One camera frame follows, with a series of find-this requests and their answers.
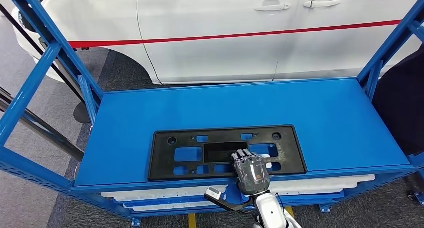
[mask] rectangular hole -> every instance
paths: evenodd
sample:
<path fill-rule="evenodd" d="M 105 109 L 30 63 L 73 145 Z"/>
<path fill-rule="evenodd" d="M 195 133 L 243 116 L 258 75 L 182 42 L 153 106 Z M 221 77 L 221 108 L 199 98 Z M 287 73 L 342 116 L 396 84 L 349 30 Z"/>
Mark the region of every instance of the rectangular hole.
<path fill-rule="evenodd" d="M 183 176 L 189 173 L 187 166 L 175 166 L 173 169 L 173 174 L 176 176 Z"/>
<path fill-rule="evenodd" d="M 199 162 L 202 160 L 202 148 L 200 146 L 178 147 L 175 149 L 174 160 L 176 162 Z"/>
<path fill-rule="evenodd" d="M 209 174 L 209 166 L 208 165 L 198 165 L 197 166 L 197 174 Z"/>
<path fill-rule="evenodd" d="M 216 164 L 213 166 L 216 173 L 232 173 L 233 166 L 231 164 Z"/>
<path fill-rule="evenodd" d="M 196 136 L 196 140 L 199 143 L 208 142 L 208 136 L 207 135 L 198 135 L 198 136 Z"/>
<path fill-rule="evenodd" d="M 253 139 L 253 134 L 241 134 L 241 140 L 250 141 Z"/>
<path fill-rule="evenodd" d="M 268 171 L 270 171 L 270 172 L 277 172 L 277 171 L 281 171 L 281 164 L 280 163 L 278 163 L 278 162 L 272 162 L 271 163 L 271 168 L 268 168 L 268 163 L 267 163 L 267 169 L 268 169 Z"/>
<path fill-rule="evenodd" d="M 208 143 L 204 144 L 204 162 L 220 163 L 232 162 L 231 154 L 239 149 L 247 149 L 246 142 L 224 142 L 224 143 Z"/>
<path fill-rule="evenodd" d="M 268 154 L 269 157 L 278 157 L 278 150 L 276 144 L 251 144 L 249 151 L 258 155 Z"/>

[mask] white car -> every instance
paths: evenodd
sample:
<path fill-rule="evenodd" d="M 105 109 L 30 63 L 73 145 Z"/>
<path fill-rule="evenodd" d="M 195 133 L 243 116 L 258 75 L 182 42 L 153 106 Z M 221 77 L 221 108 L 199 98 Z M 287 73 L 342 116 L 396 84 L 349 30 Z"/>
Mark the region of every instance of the white car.
<path fill-rule="evenodd" d="M 104 47 L 154 84 L 355 76 L 417 0 L 43 0 L 74 48 Z M 29 35 L 40 36 L 19 11 Z M 19 44 L 40 55 L 17 31 Z M 410 39 L 387 64 L 415 52 Z M 48 75 L 60 78 L 49 71 Z"/>

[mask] robotic hand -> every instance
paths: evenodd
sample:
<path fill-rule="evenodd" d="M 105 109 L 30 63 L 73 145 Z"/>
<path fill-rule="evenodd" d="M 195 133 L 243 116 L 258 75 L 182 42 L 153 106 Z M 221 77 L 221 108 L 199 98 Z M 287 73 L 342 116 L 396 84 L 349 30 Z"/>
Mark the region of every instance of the robotic hand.
<path fill-rule="evenodd" d="M 249 200 L 242 204 L 228 203 L 213 187 L 208 187 L 204 197 L 227 211 L 239 211 L 254 205 L 259 215 L 255 217 L 257 223 L 253 224 L 253 228 L 301 228 L 268 190 L 271 179 L 262 156 L 239 149 L 231 158 L 238 176 L 237 186 L 242 194 L 249 196 Z"/>

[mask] car door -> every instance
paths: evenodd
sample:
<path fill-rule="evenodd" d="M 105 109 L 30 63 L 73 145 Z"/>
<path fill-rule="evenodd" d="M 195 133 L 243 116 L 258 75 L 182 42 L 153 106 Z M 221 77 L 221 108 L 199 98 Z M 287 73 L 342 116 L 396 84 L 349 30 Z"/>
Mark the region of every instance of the car door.
<path fill-rule="evenodd" d="M 275 79 L 356 76 L 417 0 L 300 0 Z M 413 38 L 389 68 L 420 47 Z"/>
<path fill-rule="evenodd" d="M 138 0 L 138 20 L 163 84 L 271 81 L 285 38 L 257 33 L 286 29 L 297 2 Z"/>

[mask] dark clothing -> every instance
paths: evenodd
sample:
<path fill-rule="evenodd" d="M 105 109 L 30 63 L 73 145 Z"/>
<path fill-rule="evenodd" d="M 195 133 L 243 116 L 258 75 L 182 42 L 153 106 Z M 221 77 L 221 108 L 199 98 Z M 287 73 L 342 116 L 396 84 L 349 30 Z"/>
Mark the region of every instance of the dark clothing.
<path fill-rule="evenodd" d="M 405 154 L 424 151 L 424 45 L 383 75 L 372 104 Z"/>

